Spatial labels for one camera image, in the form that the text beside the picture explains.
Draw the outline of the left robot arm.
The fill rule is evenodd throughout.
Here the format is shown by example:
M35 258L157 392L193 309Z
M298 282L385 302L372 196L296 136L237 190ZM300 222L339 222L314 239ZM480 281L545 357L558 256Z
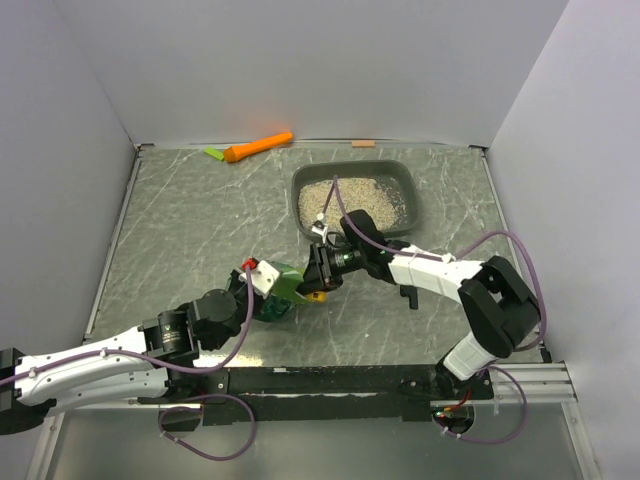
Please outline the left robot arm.
M101 396L110 387L119 397L135 387L167 394L176 402L196 393L196 375L211 373L194 362L203 350L217 350L230 338L245 340L264 297L249 270L232 273L224 289L166 310L103 341L62 352L28 355L1 352L1 432L23 433L40 426L53 411L64 411Z

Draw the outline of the green litter bag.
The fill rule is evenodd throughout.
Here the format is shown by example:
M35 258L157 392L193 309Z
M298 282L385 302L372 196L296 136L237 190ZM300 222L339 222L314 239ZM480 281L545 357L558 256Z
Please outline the green litter bag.
M281 277L273 288L271 295L264 299L261 306L255 305L253 318L258 321L272 323L282 320L297 306L307 303L307 300L295 292L302 281L303 271L290 265L267 261L281 271Z

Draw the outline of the yellow plastic scoop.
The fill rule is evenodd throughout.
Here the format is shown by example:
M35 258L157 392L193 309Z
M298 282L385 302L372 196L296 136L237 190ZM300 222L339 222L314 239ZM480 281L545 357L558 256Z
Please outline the yellow plastic scoop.
M306 295L306 299L313 303L324 303L327 299L327 293L323 291L316 291Z

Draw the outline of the grey litter box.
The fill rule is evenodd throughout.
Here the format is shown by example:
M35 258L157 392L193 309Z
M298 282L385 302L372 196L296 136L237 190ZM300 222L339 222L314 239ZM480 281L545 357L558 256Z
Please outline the grey litter box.
M394 160L329 162L303 166L293 175L294 220L305 237L317 237L311 225L321 212L331 231L340 229L337 200L326 199L335 176L346 210L366 211L385 236L407 235L420 225L420 199L406 166Z

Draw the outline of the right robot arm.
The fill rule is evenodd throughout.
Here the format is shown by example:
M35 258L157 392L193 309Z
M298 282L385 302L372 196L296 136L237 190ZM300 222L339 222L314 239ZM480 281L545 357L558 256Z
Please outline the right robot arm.
M436 384L441 394L458 398L484 367L514 353L542 321L540 303L511 262L501 256L482 261L457 260L426 252L404 241L388 241L364 210L340 220L346 243L310 247L300 296L339 288L343 276L364 270L397 285L415 310L417 291L426 290L459 303L470 332L439 361Z

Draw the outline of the black bag clip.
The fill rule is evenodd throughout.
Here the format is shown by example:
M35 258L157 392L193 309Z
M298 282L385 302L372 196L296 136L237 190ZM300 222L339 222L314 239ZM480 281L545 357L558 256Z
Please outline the black bag clip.
M411 285L400 285L399 286L399 294L402 298L408 300L409 309L410 310L418 310L419 309L419 298L418 291L415 286Z

